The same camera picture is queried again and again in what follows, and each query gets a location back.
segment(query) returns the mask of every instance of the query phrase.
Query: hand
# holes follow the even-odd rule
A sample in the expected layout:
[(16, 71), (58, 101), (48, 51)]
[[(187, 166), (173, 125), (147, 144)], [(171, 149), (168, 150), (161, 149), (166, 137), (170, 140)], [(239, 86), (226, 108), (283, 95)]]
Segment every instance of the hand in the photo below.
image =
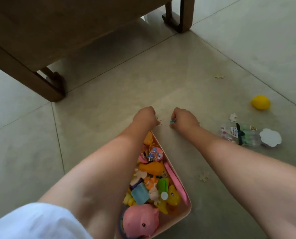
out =
[(186, 134), (196, 127), (199, 127), (197, 118), (186, 109), (180, 109), (176, 107), (171, 115), (171, 120), (175, 120), (175, 123), (171, 123), (170, 127), (179, 132), (181, 135)]
[(135, 123), (147, 125), (149, 130), (154, 129), (155, 126), (160, 124), (156, 118), (156, 112), (152, 106), (139, 110), (132, 121)]

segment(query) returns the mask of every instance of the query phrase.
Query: pink plastic handle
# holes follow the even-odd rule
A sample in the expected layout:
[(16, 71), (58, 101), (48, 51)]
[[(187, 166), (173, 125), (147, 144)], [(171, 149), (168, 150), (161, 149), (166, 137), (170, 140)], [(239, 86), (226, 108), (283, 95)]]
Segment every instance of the pink plastic handle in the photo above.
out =
[(174, 172), (172, 171), (172, 169), (170, 168), (170, 166), (169, 166), (169, 164), (167, 162), (164, 163), (164, 166), (165, 166), (169, 176), (171, 177), (172, 181), (174, 182), (174, 186), (176, 187), (179, 194), (181, 195), (182, 200), (187, 205), (188, 204), (187, 194), (186, 194), (182, 184), (180, 183), (177, 176), (174, 174)]

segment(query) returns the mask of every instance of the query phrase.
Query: white sleeve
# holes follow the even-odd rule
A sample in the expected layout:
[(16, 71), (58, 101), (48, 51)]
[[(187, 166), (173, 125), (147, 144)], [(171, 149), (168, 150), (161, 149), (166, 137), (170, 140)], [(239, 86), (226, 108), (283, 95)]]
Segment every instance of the white sleeve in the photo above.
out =
[(0, 219), (0, 239), (92, 239), (69, 210), (46, 203), (22, 206)]

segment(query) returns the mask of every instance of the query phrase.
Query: person's left arm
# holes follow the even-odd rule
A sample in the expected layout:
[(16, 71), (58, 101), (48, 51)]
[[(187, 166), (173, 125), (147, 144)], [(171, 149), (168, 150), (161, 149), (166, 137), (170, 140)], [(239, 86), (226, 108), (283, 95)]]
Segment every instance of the person's left arm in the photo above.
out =
[(70, 210), (94, 238), (113, 238), (143, 141), (156, 125), (154, 109), (141, 109), (122, 133), (82, 160), (39, 202)]

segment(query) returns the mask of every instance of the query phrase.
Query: wooden furniture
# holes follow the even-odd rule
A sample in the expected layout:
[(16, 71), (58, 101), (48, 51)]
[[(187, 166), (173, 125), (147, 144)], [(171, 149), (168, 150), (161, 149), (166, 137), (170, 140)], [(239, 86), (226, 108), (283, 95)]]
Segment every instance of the wooden furniture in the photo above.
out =
[[(192, 25), (195, 0), (0, 0), (0, 69), (51, 102), (65, 97), (62, 77), (47, 65), (158, 7), (177, 32)], [(40, 76), (42, 71), (47, 79)]]

